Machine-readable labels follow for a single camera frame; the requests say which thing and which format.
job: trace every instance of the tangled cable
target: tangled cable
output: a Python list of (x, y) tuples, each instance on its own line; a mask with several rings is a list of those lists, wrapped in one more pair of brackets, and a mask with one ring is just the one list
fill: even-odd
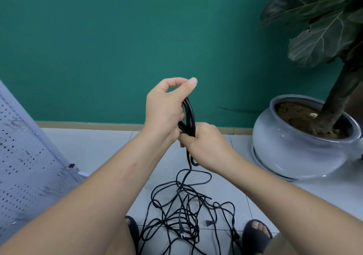
[[(183, 101), (183, 106), (185, 109), (186, 124), (184, 124), (182, 121), (180, 121), (178, 126), (182, 130), (183, 133), (186, 133), (189, 136), (195, 137), (196, 127), (195, 127), (194, 114), (193, 114), (193, 110), (189, 103), (188, 98), (186, 98)], [(143, 228), (140, 233), (140, 239), (143, 240), (143, 244), (139, 250), (139, 254), (142, 253), (145, 243), (148, 240), (150, 240), (162, 226), (164, 226), (167, 229), (169, 245), (161, 255), (166, 254), (166, 252), (168, 252), (168, 254), (170, 255), (171, 245), (176, 240), (184, 240), (187, 243), (189, 243), (192, 246), (191, 254), (193, 254), (194, 250), (197, 250), (199, 253), (206, 255), (206, 253), (202, 252), (199, 248), (196, 247), (196, 244), (199, 243), (198, 214), (203, 206), (208, 210), (208, 212), (211, 216), (211, 220), (206, 220), (204, 225), (206, 225), (206, 226), (213, 225), (214, 226), (215, 236), (216, 236), (217, 244), (218, 244), (218, 248), (219, 248), (219, 254), (221, 255), (221, 246), (219, 243), (219, 239), (218, 239), (218, 235), (217, 235), (217, 227), (216, 227), (217, 209), (222, 210), (224, 219), (229, 226), (229, 230), (231, 232), (232, 253), (235, 254), (233, 243), (235, 243), (238, 246), (238, 248), (240, 250), (242, 250), (242, 248), (238, 242), (238, 239), (240, 238), (240, 236), (238, 235), (236, 229), (234, 228), (234, 215), (236, 213), (234, 204), (232, 202), (224, 202), (222, 204), (219, 204), (218, 202), (213, 202), (211, 204), (207, 200), (211, 200), (212, 198), (210, 198), (204, 194), (198, 193), (193, 188), (193, 186), (208, 183), (212, 179), (212, 174), (209, 172), (206, 172), (206, 171), (192, 169), (192, 166), (198, 166), (199, 164), (194, 162), (194, 160), (193, 160), (192, 156), (189, 154), (188, 150), (187, 150), (187, 160), (188, 160), (188, 164), (189, 164), (189, 169), (180, 170), (177, 173), (174, 181), (160, 184), (153, 189), (153, 191), (151, 193), (151, 202), (149, 203), (149, 206), (147, 208), (145, 221), (143, 223)], [(186, 172), (186, 174), (184, 175), (184, 178), (180, 182), (178, 178), (179, 178), (180, 173), (182, 173), (182, 172)], [(188, 175), (191, 172), (200, 172), (200, 173), (207, 174), (209, 176), (209, 179), (204, 182), (200, 182), (200, 183), (186, 184), (185, 180), (187, 179)], [(161, 191), (163, 191), (167, 188), (170, 188), (170, 187), (174, 187), (174, 186), (176, 186), (175, 196), (169, 202), (162, 205), (156, 199), (156, 195), (158, 193), (160, 193)], [(173, 206), (173, 204), (176, 200), (180, 201), (180, 207), (177, 210), (175, 210), (174, 212), (170, 212), (171, 207)], [(193, 212), (191, 209), (191, 202), (193, 200), (197, 200), (197, 202), (198, 202), (198, 209), (195, 212)], [(228, 205), (228, 204), (230, 204), (233, 207), (233, 211), (230, 211), (223, 207), (224, 205)], [(148, 224), (146, 224), (147, 217), (149, 214), (149, 209), (150, 209), (151, 205), (160, 209), (161, 219), (154, 218)], [(229, 213), (232, 216), (231, 225), (229, 224), (229, 222), (227, 220), (226, 213)], [(177, 237), (175, 239), (171, 239), (170, 232), (175, 233), (177, 235)]]

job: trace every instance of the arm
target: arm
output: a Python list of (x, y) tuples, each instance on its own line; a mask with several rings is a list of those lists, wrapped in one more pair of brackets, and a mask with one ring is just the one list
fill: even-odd
[[(181, 85), (166, 93), (168, 87)], [(144, 129), (94, 174), (0, 248), (0, 254), (102, 254), (157, 163), (179, 136), (195, 81), (163, 80), (147, 97)]]
[(244, 192), (299, 254), (362, 252), (362, 221), (243, 159), (215, 126), (199, 124), (196, 138), (179, 140), (200, 165)]

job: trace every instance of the pegboard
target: pegboard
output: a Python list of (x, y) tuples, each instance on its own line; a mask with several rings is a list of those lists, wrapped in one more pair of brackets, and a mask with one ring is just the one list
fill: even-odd
[(84, 178), (0, 81), (0, 245)]

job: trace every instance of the person's left hand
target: person's left hand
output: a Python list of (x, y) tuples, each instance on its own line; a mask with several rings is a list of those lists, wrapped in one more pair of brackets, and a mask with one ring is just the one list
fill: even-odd
[[(174, 143), (179, 137), (178, 122), (184, 119), (183, 100), (193, 91), (197, 79), (167, 78), (157, 84), (146, 98), (143, 131), (158, 134)], [(172, 92), (169, 87), (179, 86)]]

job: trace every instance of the potted plant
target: potted plant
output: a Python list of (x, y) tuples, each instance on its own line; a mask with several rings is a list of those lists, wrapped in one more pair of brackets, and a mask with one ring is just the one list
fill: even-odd
[(363, 81), (363, 0), (270, 0), (261, 23), (306, 23), (290, 39), (288, 58), (301, 67), (343, 62), (325, 102), (301, 95), (275, 97), (253, 128), (254, 154), (263, 167), (287, 179), (329, 174), (347, 159), (361, 136), (344, 112)]

